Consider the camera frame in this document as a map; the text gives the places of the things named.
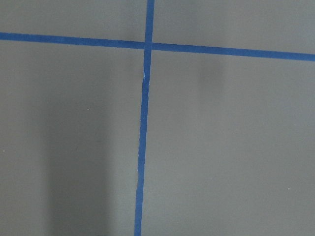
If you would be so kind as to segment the brown paper table mat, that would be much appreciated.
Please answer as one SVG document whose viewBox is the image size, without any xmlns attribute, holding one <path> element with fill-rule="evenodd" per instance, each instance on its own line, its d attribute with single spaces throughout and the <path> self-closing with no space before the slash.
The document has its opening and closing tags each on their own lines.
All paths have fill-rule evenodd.
<svg viewBox="0 0 315 236">
<path fill-rule="evenodd" d="M 103 40 L 313 54 L 312 0 L 3 0 L 0 233 L 315 233 L 315 64 Z"/>
</svg>

